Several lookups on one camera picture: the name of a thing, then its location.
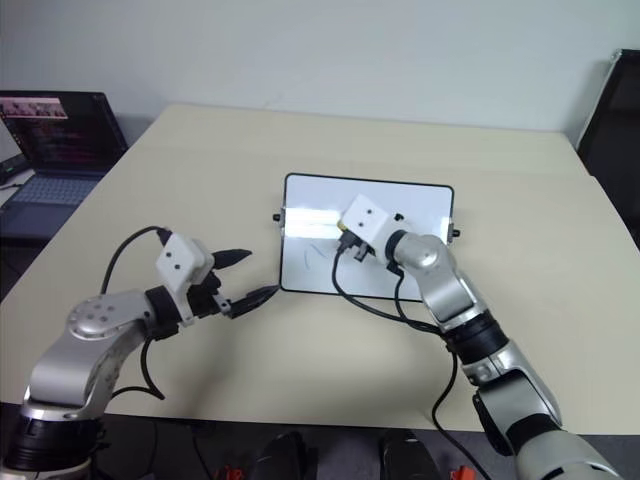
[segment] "laptop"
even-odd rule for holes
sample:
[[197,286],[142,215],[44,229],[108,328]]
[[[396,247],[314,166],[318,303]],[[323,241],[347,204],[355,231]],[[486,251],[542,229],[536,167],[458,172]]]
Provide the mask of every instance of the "laptop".
[[0,208],[0,236],[47,242],[126,141],[104,93],[0,90],[0,118],[35,170]]

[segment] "laptop screen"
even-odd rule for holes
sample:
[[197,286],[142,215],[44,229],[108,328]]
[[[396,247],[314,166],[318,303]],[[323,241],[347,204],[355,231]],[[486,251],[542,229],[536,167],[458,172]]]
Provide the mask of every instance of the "laptop screen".
[[0,91],[0,118],[37,170],[108,170],[127,144],[103,93]]

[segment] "red clip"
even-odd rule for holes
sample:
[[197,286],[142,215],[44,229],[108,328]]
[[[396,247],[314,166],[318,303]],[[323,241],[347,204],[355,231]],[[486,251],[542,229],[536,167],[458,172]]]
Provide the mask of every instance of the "red clip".
[[451,480],[476,480],[476,472],[469,467],[460,467],[459,470],[451,472]]

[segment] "beige table surface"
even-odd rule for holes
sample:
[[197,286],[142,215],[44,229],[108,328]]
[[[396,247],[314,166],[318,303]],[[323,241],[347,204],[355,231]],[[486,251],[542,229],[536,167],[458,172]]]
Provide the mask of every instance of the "beige table surface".
[[[291,171],[452,185],[459,264],[556,393],[566,426],[640,433],[640,255],[561,134],[184,105],[161,115],[0,306],[2,401],[20,402],[67,312],[97,292],[114,249],[140,227],[253,250],[221,273],[231,298],[276,283],[271,214]],[[155,286],[159,251],[153,236],[132,245],[111,291]],[[149,360],[168,398],[127,394],[110,412],[431,428],[425,415],[450,368],[437,339],[338,297],[288,292],[234,321],[199,320],[154,343]],[[119,385],[141,381],[134,354]],[[471,393],[459,378],[447,427],[479,429]]]

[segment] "black shoe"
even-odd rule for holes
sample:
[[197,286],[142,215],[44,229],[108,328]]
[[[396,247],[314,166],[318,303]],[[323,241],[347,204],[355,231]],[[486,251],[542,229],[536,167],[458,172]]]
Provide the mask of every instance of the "black shoe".
[[249,480],[302,480],[307,467],[306,448],[298,432],[271,440],[260,453]]
[[380,440],[381,480],[443,480],[433,458],[410,430],[388,430]]

